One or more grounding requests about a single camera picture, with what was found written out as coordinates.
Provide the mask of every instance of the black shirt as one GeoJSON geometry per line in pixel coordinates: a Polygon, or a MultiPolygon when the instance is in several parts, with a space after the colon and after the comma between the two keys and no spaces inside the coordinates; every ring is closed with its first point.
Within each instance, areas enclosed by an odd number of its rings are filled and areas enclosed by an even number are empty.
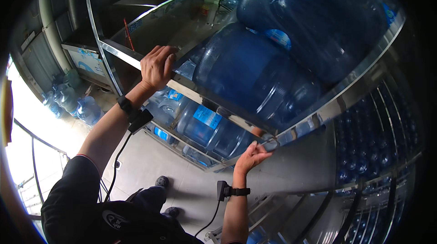
{"type": "Polygon", "coordinates": [[[96,203],[99,188],[99,173],[89,159],[76,156],[68,162],[41,208],[49,243],[202,243],[131,202],[96,203]]]}

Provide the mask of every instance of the sleeve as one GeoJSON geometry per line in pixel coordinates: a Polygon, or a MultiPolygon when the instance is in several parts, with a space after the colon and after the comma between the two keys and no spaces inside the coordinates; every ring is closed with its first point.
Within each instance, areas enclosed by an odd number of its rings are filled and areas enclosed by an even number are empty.
{"type": "Polygon", "coordinates": [[[100,187],[100,175],[85,156],[75,156],[64,169],[41,208],[44,234],[49,243],[73,243],[89,229],[100,187]]]}

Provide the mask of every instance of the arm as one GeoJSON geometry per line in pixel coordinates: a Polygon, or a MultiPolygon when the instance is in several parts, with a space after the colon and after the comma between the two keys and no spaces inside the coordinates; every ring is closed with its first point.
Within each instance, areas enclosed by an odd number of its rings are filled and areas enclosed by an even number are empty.
{"type": "MultiPolygon", "coordinates": [[[[170,80],[176,51],[176,48],[170,46],[156,46],[141,59],[142,80],[125,95],[134,109],[139,109],[150,96],[163,88],[170,80]]],[[[127,114],[116,104],[99,120],[86,137],[79,154],[87,156],[95,163],[100,176],[128,126],[127,114]]]]}
{"type": "MultiPolygon", "coordinates": [[[[256,141],[252,142],[235,164],[232,188],[246,188],[248,172],[272,154],[273,152],[266,152],[265,148],[256,141]]],[[[221,243],[227,244],[232,241],[246,243],[248,234],[247,197],[231,196],[223,219],[221,243]]]]}

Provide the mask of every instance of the person's right hand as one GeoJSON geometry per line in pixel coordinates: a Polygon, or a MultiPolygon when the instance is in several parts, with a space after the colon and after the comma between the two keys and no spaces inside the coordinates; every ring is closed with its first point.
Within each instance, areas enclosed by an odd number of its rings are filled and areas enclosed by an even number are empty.
{"type": "Polygon", "coordinates": [[[141,59],[141,84],[145,89],[157,91],[168,83],[177,51],[176,47],[156,46],[141,59]]]}
{"type": "Polygon", "coordinates": [[[248,172],[259,165],[265,159],[273,155],[273,152],[267,152],[264,146],[253,141],[246,149],[246,151],[237,160],[234,167],[234,174],[246,176],[248,172]]]}

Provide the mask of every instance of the gray shoe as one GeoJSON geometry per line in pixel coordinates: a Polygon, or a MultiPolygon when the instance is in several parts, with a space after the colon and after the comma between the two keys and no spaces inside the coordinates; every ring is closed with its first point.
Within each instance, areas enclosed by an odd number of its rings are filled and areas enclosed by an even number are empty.
{"type": "Polygon", "coordinates": [[[167,188],[169,184],[170,184],[170,181],[168,180],[168,178],[166,176],[160,176],[155,181],[155,186],[162,186],[164,188],[167,188]]]}
{"type": "Polygon", "coordinates": [[[179,212],[180,212],[179,208],[177,208],[177,207],[170,207],[164,211],[164,213],[171,216],[172,218],[177,218],[179,215],[179,212]]]}

